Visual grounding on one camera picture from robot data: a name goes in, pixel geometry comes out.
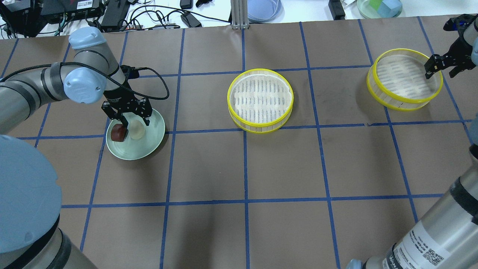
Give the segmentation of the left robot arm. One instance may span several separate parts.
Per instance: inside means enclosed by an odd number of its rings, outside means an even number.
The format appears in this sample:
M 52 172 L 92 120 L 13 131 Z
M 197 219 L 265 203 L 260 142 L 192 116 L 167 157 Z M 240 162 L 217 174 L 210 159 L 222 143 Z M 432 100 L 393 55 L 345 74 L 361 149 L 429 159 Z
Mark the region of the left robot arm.
M 1 268 L 94 269 L 95 265 L 59 228 L 62 191 L 58 175 L 31 144 L 8 135 L 41 106 L 70 99 L 95 103 L 125 139 L 131 112 L 150 124 L 149 98 L 138 99 L 128 71 L 113 55 L 101 31 L 89 26 L 69 37 L 72 62 L 24 68 L 1 80 Z

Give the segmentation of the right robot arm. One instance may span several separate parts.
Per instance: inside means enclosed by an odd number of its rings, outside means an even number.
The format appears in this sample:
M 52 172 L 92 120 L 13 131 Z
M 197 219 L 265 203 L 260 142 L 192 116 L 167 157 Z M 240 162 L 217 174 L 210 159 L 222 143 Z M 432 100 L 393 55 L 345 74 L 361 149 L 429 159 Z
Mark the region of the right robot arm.
M 380 104 L 402 112 L 422 108 L 441 90 L 442 70 L 449 76 L 477 66 L 477 16 L 450 18 L 443 29 L 458 38 L 445 54 L 426 56 L 397 48 L 382 53 L 370 67 L 366 84 Z M 469 129 L 471 167 L 382 256 L 352 259 L 348 269 L 468 269 L 477 264 L 477 119 Z

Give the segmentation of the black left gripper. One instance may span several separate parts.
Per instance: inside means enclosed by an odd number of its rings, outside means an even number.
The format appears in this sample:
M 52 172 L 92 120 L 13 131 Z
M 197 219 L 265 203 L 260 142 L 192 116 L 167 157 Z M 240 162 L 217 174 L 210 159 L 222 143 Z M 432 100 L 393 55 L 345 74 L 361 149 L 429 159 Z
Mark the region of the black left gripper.
M 125 113 L 131 112 L 142 118 L 146 126 L 150 125 L 150 117 L 153 109 L 149 98 L 137 98 L 135 94 L 124 87 L 118 87 L 114 90 L 103 92 L 106 101 L 101 105 L 102 111 L 111 120 L 118 120 L 121 123 L 121 129 L 128 133 L 128 120 Z

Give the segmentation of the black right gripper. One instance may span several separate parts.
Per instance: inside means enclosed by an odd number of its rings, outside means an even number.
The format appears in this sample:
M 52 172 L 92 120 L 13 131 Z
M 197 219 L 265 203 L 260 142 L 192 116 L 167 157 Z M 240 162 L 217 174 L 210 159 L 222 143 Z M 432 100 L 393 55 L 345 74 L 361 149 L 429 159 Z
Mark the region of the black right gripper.
M 459 37 L 452 43 L 449 51 L 444 54 L 444 60 L 440 55 L 432 55 L 424 64 L 425 78 L 430 79 L 435 73 L 444 68 L 453 67 L 449 71 L 449 77 L 455 78 L 460 72 L 472 70 L 477 66 L 477 26 L 476 14 L 461 14 L 450 18 L 443 29 L 447 32 L 457 32 Z

